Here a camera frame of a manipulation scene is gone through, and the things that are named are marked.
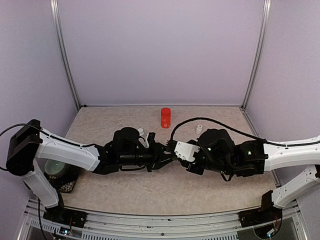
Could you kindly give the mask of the small white pill bottle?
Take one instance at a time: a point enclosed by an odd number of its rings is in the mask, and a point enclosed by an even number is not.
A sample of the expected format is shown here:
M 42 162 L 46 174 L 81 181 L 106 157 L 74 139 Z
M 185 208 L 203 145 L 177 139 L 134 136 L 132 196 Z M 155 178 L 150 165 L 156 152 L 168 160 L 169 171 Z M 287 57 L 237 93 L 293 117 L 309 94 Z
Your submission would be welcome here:
M 145 132 L 143 128 L 138 128 L 138 133 L 141 138 L 145 138 Z

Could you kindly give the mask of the green pill organizer box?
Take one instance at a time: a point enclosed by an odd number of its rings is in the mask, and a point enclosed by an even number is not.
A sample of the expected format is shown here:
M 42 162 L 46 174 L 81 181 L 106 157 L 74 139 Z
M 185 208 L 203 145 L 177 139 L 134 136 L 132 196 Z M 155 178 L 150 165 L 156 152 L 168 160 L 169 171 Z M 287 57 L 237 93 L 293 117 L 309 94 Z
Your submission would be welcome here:
M 172 161 L 178 161 L 178 162 L 181 160 L 175 152 L 170 154 L 170 159 Z

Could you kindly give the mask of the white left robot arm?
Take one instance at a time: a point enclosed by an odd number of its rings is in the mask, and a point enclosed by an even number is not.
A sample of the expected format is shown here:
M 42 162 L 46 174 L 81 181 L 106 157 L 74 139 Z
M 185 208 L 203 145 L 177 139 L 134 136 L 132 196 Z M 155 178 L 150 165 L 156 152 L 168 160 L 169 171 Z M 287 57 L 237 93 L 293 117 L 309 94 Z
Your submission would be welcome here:
M 159 170 L 171 163 L 174 156 L 167 146 L 155 141 L 155 133 L 148 134 L 144 146 L 140 134 L 133 127 L 124 127 L 113 134 L 113 139 L 104 146 L 83 145 L 52 134 L 33 119 L 18 124 L 20 130 L 9 142 L 6 169 L 21 177 L 50 214 L 63 223 L 70 218 L 70 211 L 63 206 L 58 191 L 49 183 L 38 166 L 38 159 L 54 160 L 76 166 L 98 175 L 146 169 Z

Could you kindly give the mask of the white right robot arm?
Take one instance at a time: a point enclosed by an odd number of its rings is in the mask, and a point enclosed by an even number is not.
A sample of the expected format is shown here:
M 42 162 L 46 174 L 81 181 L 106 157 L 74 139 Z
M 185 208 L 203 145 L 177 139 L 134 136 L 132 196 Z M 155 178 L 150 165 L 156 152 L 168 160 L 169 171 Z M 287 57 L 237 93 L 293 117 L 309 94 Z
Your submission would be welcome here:
M 169 149 L 191 173 L 202 175 L 205 170 L 222 177 L 250 177 L 276 169 L 306 166 L 285 185 L 266 192 L 256 218 L 266 222 L 276 209 L 283 209 L 292 200 L 320 183 L 320 138 L 289 142 L 269 142 L 263 139 L 235 144 L 225 129 L 208 129 L 195 142 L 170 139 Z

